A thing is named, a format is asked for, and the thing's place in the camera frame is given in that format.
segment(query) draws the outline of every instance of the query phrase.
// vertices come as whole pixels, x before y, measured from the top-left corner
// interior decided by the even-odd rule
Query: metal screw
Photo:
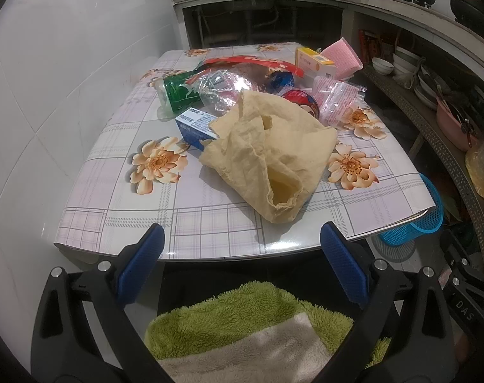
[[[375,268],[379,271],[385,271],[387,269],[387,262],[383,259],[377,259],[374,262]]]
[[[97,265],[97,269],[102,272],[106,272],[111,267],[111,262],[103,260]]]
[[[431,278],[435,274],[435,271],[430,267],[424,267],[422,269],[422,273],[424,273],[428,278]]]
[[[60,267],[54,267],[51,271],[51,276],[53,278],[57,278],[58,276],[60,276],[62,274],[62,269]]]

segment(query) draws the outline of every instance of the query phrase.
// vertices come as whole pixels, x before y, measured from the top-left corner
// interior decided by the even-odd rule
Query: pink sponge
[[[336,64],[335,78],[338,80],[348,78],[351,74],[363,68],[363,63],[345,38],[341,38],[341,40],[324,49],[322,56]]]

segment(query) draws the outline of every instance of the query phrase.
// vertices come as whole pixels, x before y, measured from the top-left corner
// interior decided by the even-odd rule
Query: pink packaging
[[[359,97],[359,91],[357,86],[317,76],[311,95],[320,109],[318,121],[325,126],[340,126],[341,118],[351,109],[352,102]]]
[[[348,78],[351,74],[363,68],[363,63],[345,38],[331,44],[323,50],[321,55],[335,63],[337,68],[335,78],[338,80]]]

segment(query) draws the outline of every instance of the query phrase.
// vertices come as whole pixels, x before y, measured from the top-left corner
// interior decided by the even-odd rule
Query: plaid pattern
[[[379,156],[379,183],[346,191],[328,182],[326,169],[317,189],[292,223],[262,219],[221,177],[198,161],[190,148],[188,165],[176,184],[154,182],[151,194],[138,195],[129,183],[132,156],[149,139],[180,136],[172,111],[161,104],[152,78],[172,70],[192,70],[206,58],[254,55],[293,63],[296,43],[173,50],[157,61],[115,112],[77,177],[56,235],[56,242],[92,252],[117,255],[136,243],[152,223],[166,235],[161,258],[254,257],[319,245],[319,231],[333,221],[347,237],[371,235],[411,218],[433,201],[414,165],[396,139],[368,141],[339,131],[338,139],[367,156]]]

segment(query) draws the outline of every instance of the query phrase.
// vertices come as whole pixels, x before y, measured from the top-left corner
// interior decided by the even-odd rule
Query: white tile wall
[[[165,51],[171,0],[7,0],[0,11],[0,335],[31,333],[73,181],[109,117]]]

